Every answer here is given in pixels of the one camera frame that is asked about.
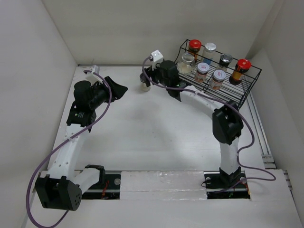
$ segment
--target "screw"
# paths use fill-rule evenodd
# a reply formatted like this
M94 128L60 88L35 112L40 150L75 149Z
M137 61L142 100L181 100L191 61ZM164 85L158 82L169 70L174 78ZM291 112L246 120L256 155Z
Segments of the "screw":
M116 178L116 179L114 180L114 184L115 184L115 185L120 185L120 179L119 179L119 178Z
M206 177L205 178L205 183L206 184L211 184L211 178L210 177Z
M246 184L246 183L247 183L247 180L246 180L245 177L241 177L241 178L240 178L240 181L241 181L243 184Z

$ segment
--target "jar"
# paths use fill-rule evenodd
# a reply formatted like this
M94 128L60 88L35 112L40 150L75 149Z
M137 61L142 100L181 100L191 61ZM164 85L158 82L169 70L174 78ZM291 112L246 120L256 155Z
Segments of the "jar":
M226 73L222 70L216 70L213 73L212 80L210 82L210 88L213 90L219 90L226 77Z
M203 83L207 77L209 68L207 63L199 63L194 76L195 81Z
M184 53L181 60L177 63L177 69L181 74L188 74L194 68L194 56L189 53Z
M225 73L227 72L227 67L232 62L233 57L230 54L221 54L219 58L219 64L215 70L222 70Z
M198 39L190 40L188 53L194 56L195 62L197 61L198 58L197 53L200 51L200 48L201 48L201 42Z
M211 60L213 59L213 56L215 54L215 49L217 49L217 46L214 43L207 43L205 45L203 51L203 63L207 63L208 65L211 64Z
M235 86L242 82L244 77L244 73L246 73L249 68L251 67L251 63L247 59L240 59L237 64L236 68L234 69L232 75L229 78L229 82Z

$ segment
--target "robotic arm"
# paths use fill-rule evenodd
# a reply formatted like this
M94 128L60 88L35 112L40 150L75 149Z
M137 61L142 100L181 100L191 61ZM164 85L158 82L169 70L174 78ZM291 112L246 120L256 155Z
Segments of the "robotic arm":
M91 69L92 72L99 73L97 66ZM90 73L87 78L92 80L93 76L94 74ZM127 87L115 83L108 76L104 79L112 91L111 102L119 100L128 90ZM79 153L91 128L73 139L71 137L95 121L95 109L102 103L109 102L109 90L99 81L93 85L89 81L80 81L75 84L74 89L75 101L66 122L64 138L64 140L69 139L70 141L61 147L46 176L37 178L35 183L37 194L44 208L76 210L80 205L82 194L92 185L104 184L105 181L104 167L99 165L87 165L79 175L74 175Z
M179 72L173 61L164 60L158 50L152 52L151 56L152 66L146 68L145 72L152 82L162 84L165 87L187 88L200 93L194 86L179 78ZM144 74L140 75L144 91L150 90L149 79ZM219 175L213 176L210 180L210 182L213 182L210 187L225 189L234 185L242 177L241 167L237 162L238 140L243 129L241 118L229 107L188 91L167 89L167 92L171 97L192 105L212 119L213 135L220 144L221 165ZM235 108L237 107L234 101L230 101L229 104Z

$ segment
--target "spice rack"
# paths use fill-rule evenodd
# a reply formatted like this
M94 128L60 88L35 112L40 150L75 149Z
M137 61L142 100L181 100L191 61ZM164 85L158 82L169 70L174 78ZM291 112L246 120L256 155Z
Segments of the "spice rack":
M188 52L189 41L190 41L189 39L185 40L185 42L180 46L180 50L175 59L175 63L177 63L177 60L181 58L181 55L183 53ZM203 56L201 55L203 52L203 49L204 49L204 45L202 45L202 48L200 49L200 51L198 53L198 61L195 65L193 71L186 75L179 73L180 79L189 82L190 84L195 86L198 90L200 90L212 97L219 98L226 102L228 102L230 100L235 101L238 105L237 109L239 110L242 107L242 105L244 104L244 102L246 101L247 96L249 95L252 87L257 82L262 69L260 69L256 66L251 66L251 68L248 70L248 72L246 72L246 74L244 74L245 76L243 77L242 82L239 85L233 85L229 82L229 78L234 70L234 66L236 65L236 63L238 61L238 59L233 58L233 61L230 63L230 65L227 69L227 76L225 78L223 85L221 86L221 88L219 90L213 90L209 87L209 84L211 82L212 74L213 74L215 68L217 67L217 65L219 64L219 62L217 62L217 61L219 61L219 57L222 53L219 51L216 51L214 58L211 60L210 70L207 74L205 81L203 83L199 83L194 80L194 76L195 76L197 64L203 58Z

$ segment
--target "red cap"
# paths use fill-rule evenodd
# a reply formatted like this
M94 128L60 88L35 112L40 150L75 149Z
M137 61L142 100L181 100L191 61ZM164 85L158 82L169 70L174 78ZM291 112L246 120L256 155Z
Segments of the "red cap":
M240 67L244 70L248 70L251 67L251 63L249 62L249 60L244 59L244 58L240 59L237 62L237 65L238 65L238 67Z
M201 42L198 39L192 39L189 42L189 46L193 49L200 49Z

